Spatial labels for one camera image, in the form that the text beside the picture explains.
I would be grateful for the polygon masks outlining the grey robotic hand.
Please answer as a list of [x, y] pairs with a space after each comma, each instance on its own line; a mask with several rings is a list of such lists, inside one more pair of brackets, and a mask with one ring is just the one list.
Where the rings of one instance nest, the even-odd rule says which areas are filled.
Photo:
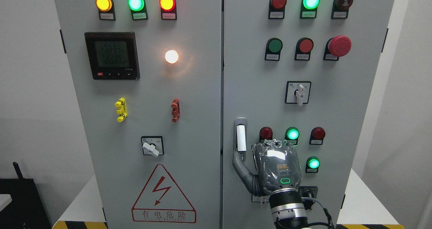
[[290, 140], [264, 140], [252, 146], [253, 159], [258, 174], [252, 174], [234, 150], [233, 167], [247, 190], [257, 197], [268, 196], [279, 189], [298, 190], [301, 167], [296, 145]]

